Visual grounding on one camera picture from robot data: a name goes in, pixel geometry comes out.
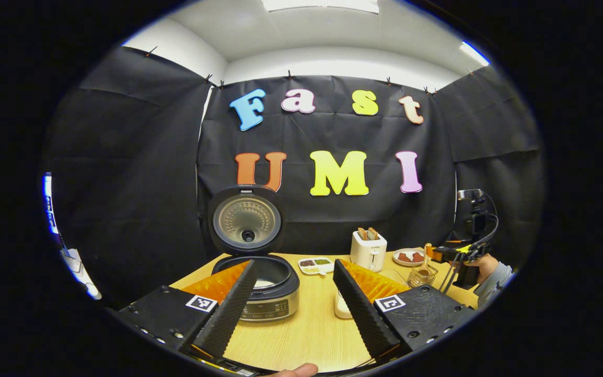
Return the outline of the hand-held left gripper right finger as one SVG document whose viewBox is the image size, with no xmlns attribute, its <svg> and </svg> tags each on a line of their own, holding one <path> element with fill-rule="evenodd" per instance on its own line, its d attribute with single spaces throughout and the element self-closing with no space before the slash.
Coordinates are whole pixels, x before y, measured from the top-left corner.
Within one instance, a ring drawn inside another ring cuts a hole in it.
<svg viewBox="0 0 603 377">
<path fill-rule="evenodd" d="M 425 349 L 476 314 L 430 285 L 409 288 L 347 260 L 335 260 L 333 281 L 376 362 Z"/>
</svg>

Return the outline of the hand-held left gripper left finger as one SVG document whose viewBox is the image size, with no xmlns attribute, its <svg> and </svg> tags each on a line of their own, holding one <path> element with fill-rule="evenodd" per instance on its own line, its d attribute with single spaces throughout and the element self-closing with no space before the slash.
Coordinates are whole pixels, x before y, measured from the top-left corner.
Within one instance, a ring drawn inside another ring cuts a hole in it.
<svg viewBox="0 0 603 377">
<path fill-rule="evenodd" d="M 185 290 L 161 286 L 117 317 L 168 349 L 221 358 L 257 279 L 256 262 L 247 260 Z"/>
</svg>

